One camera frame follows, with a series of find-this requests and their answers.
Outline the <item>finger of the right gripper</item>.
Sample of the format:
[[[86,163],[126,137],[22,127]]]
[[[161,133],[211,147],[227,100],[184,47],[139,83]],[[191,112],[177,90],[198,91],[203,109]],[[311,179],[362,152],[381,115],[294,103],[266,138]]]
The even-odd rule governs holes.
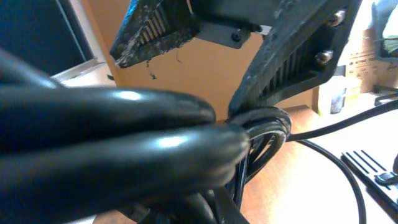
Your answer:
[[[327,82],[361,0],[282,1],[276,23],[228,105],[230,117],[298,95]]]
[[[179,48],[198,34],[186,0],[131,0],[110,55],[119,68]]]

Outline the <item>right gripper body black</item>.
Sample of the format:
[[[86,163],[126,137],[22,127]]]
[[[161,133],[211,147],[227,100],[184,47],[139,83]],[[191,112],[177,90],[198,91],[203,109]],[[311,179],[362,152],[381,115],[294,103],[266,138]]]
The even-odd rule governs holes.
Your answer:
[[[198,21],[197,39],[240,49],[251,34],[267,35],[280,14],[282,0],[191,0]]]

